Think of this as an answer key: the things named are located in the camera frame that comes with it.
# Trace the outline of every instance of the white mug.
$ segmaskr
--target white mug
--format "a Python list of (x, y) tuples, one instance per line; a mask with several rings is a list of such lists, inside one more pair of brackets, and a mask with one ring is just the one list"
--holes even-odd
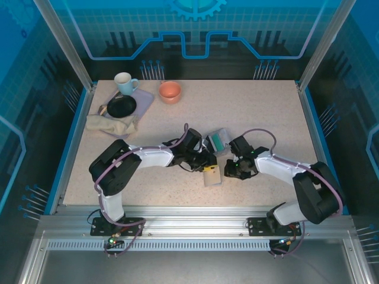
[(118, 90), (123, 95), (131, 95), (140, 85), (140, 82), (138, 79), (132, 79), (131, 75), (126, 72), (122, 72), (117, 74), (114, 77), (114, 82), (116, 83)]

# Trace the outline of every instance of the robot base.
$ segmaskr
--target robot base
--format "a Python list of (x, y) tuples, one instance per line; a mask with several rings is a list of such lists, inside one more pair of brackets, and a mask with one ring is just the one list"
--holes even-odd
[[(122, 219), (118, 220), (118, 222), (123, 223), (123, 224), (128, 224), (128, 223), (138, 222), (141, 220), (143, 220), (143, 218), (123, 217)], [(138, 232), (139, 226), (128, 227), (125, 230), (124, 228), (126, 227), (118, 227), (116, 225), (109, 223), (103, 217), (97, 217), (97, 218), (94, 218), (92, 221), (92, 228), (91, 228), (90, 235), (109, 237), (110, 235), (121, 232), (121, 236), (123, 237), (134, 237)]]
[(292, 237), (293, 235), (300, 236), (300, 224), (298, 222), (291, 223), (287, 226), (279, 226), (273, 232), (267, 224), (266, 218), (248, 218), (246, 227), (249, 229), (250, 237), (267, 237), (267, 236), (280, 236), (280, 237)]

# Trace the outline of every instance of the black plate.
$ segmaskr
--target black plate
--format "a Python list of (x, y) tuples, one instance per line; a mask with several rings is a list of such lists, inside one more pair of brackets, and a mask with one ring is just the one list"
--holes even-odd
[[(123, 224), (128, 224), (128, 223), (134, 223), (138, 221), (142, 221), (143, 218), (126, 218), (124, 217), (121, 221)], [(97, 236), (106, 236), (110, 237), (112, 234), (115, 234), (119, 232), (121, 227), (117, 227), (116, 225), (112, 225), (105, 218), (102, 217), (96, 217), (92, 220), (92, 226), (91, 226), (91, 232), (89, 233), (90, 235), (97, 235)], [(134, 237), (139, 230), (138, 226), (133, 226), (128, 228), (127, 230), (121, 232), (122, 236), (132, 236)]]
[(268, 227), (268, 224), (266, 222), (266, 218), (248, 218), (248, 222), (246, 224), (246, 227), (249, 229), (249, 236), (250, 237), (269, 237), (269, 236), (280, 236), (280, 237), (292, 237), (294, 234), (296, 236), (301, 235), (300, 230), (300, 224), (297, 223), (291, 223), (292, 225), (296, 226), (299, 225), (299, 228), (293, 231), (289, 225), (287, 226), (281, 226), (280, 228), (277, 228), (276, 233), (272, 233), (271, 229)]
[(131, 115), (137, 108), (137, 102), (131, 96), (117, 95), (107, 105), (111, 117), (122, 118)]

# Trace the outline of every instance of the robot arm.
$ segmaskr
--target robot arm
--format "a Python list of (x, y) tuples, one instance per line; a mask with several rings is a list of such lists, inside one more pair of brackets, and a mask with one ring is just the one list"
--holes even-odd
[[(140, 151), (129, 154), (100, 181), (99, 187), (102, 192), (100, 198), (104, 213), (113, 222), (118, 222), (124, 217), (121, 191), (137, 169), (152, 166), (171, 167), (184, 162), (189, 164), (193, 172), (202, 172), (217, 164), (216, 157), (203, 146), (201, 134), (192, 128), (188, 130), (181, 143), (167, 149), (167, 146), (171, 146), (175, 140), (177, 139), (162, 143), (157, 147), (144, 147)], [(139, 147), (130, 146), (121, 139), (113, 142), (90, 165), (89, 172), (92, 180), (95, 182), (116, 159), (136, 148)]]
[[(117, 222), (124, 217), (121, 191), (137, 169), (151, 166), (169, 167), (185, 162), (189, 164), (193, 172), (202, 172), (217, 164), (216, 157), (203, 145), (201, 134), (192, 128), (188, 130), (182, 142), (167, 149), (167, 146), (172, 146), (175, 140), (177, 139), (162, 143), (158, 147), (144, 147), (140, 151), (129, 154), (101, 179), (99, 187), (102, 193), (99, 197), (104, 212), (112, 222)], [(265, 173), (295, 188), (297, 201), (280, 204), (267, 214), (266, 220), (272, 231), (280, 226), (304, 220), (319, 224), (338, 211), (339, 203), (336, 196), (320, 179), (307, 171), (309, 169), (317, 172), (341, 196), (336, 179), (324, 163), (300, 165), (272, 154), (265, 147), (254, 149), (243, 136), (237, 137), (229, 144), (235, 158), (227, 161), (225, 176), (244, 180), (258, 173)], [(89, 171), (93, 181), (95, 182), (116, 159), (136, 148), (138, 147), (130, 146), (123, 140), (113, 142), (90, 165)]]
[(244, 180), (258, 173), (265, 173), (295, 187), (297, 201), (276, 206), (267, 214), (267, 222), (273, 230), (278, 226), (305, 220), (319, 224), (338, 211), (336, 196), (320, 179), (307, 171), (308, 168), (317, 172), (337, 190), (342, 199), (339, 185), (324, 163), (302, 163), (299, 166), (296, 162), (272, 154), (265, 147), (254, 149), (243, 136), (229, 144), (235, 158), (227, 161), (225, 176)]

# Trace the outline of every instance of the purple tray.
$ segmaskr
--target purple tray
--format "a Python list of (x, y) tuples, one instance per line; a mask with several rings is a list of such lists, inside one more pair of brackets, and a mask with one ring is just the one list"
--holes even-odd
[[(109, 98), (103, 103), (103, 105), (108, 104), (108, 102), (113, 97), (115, 97), (116, 94), (118, 94), (118, 93), (119, 93), (118, 90), (114, 91), (109, 96)], [(137, 116), (137, 122), (138, 122), (138, 121), (141, 120), (142, 116), (145, 114), (145, 112), (149, 109), (149, 107), (153, 103), (153, 101), (154, 101), (154, 95), (152, 93), (149, 93), (149, 92), (146, 92), (146, 91), (143, 91), (143, 90), (140, 90), (140, 89), (136, 89), (132, 93), (131, 97), (133, 97), (136, 100), (136, 102), (137, 102), (137, 108), (136, 108), (136, 110), (131, 115), (136, 115)], [(109, 114), (106, 114), (105, 117), (111, 118), (111, 116)], [(112, 136), (117, 137), (119, 139), (126, 139), (129, 136), (129, 134), (125, 134), (125, 135), (122, 135), (122, 136), (115, 135), (115, 134), (109, 134), (109, 135), (112, 135)]]

